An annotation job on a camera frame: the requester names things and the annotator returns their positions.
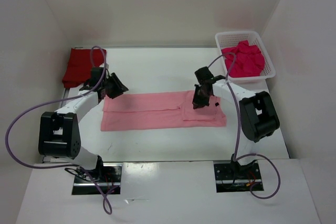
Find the light pink t shirt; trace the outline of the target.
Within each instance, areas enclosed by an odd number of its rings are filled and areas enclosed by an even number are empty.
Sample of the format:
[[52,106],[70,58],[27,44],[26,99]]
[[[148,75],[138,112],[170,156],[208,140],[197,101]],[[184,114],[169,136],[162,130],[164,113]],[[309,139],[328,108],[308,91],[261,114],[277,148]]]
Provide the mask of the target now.
[[112,132],[226,126],[220,98],[210,97],[209,106],[194,109],[193,96],[190,90],[105,97],[100,129]]

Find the dark red t shirt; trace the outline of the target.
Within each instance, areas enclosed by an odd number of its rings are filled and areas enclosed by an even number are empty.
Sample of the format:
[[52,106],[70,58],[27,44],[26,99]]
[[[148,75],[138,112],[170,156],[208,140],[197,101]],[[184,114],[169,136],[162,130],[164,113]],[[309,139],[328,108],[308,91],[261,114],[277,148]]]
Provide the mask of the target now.
[[62,83],[65,89],[75,88],[91,77],[90,49],[71,49]]

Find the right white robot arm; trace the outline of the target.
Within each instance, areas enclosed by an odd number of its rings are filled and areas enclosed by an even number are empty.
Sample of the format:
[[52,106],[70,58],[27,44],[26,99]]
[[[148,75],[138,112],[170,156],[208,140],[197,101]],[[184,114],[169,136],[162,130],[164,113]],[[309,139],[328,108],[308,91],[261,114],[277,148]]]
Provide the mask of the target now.
[[193,98],[193,109],[199,110],[210,105],[211,98],[231,101],[237,112],[238,130],[235,150],[230,158],[230,172],[234,178],[243,178],[255,161],[241,161],[251,149],[244,150],[243,143],[248,147],[258,143],[262,138],[273,135],[280,127],[277,112],[271,96],[266,91],[247,90],[225,79],[224,76],[197,77]]

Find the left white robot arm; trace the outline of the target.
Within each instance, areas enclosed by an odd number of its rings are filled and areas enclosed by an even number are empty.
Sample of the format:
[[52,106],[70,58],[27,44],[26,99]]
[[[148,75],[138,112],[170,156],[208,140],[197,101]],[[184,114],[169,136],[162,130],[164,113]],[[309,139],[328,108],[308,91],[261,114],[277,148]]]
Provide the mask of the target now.
[[78,98],[69,101],[55,112],[42,114],[38,142],[41,155],[63,158],[71,164],[83,167],[87,177],[93,182],[104,179],[109,169],[104,167],[99,155],[81,146],[79,122],[103,98],[115,99],[129,90],[114,72],[106,72],[98,87],[87,94],[98,80],[98,75],[92,74],[79,89]]

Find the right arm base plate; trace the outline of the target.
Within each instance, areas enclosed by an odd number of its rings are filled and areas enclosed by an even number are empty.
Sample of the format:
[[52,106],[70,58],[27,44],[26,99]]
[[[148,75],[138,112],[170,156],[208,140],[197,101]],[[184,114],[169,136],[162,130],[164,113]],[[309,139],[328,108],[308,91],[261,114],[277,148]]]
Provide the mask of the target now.
[[256,161],[245,166],[235,165],[231,161],[213,163],[217,193],[235,193],[264,191],[259,165]]

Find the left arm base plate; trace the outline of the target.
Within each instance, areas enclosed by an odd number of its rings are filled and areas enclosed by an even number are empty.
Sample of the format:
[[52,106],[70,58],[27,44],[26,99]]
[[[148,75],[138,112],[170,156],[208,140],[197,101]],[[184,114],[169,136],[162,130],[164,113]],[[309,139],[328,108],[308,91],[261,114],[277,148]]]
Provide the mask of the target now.
[[[119,195],[121,191],[121,177],[122,177],[122,163],[104,163],[104,174],[98,178],[91,173],[91,176],[95,179],[96,183],[100,187],[103,193],[112,195]],[[74,181],[72,185],[72,195],[99,195],[95,184],[80,169],[68,169],[68,173],[74,175]]]

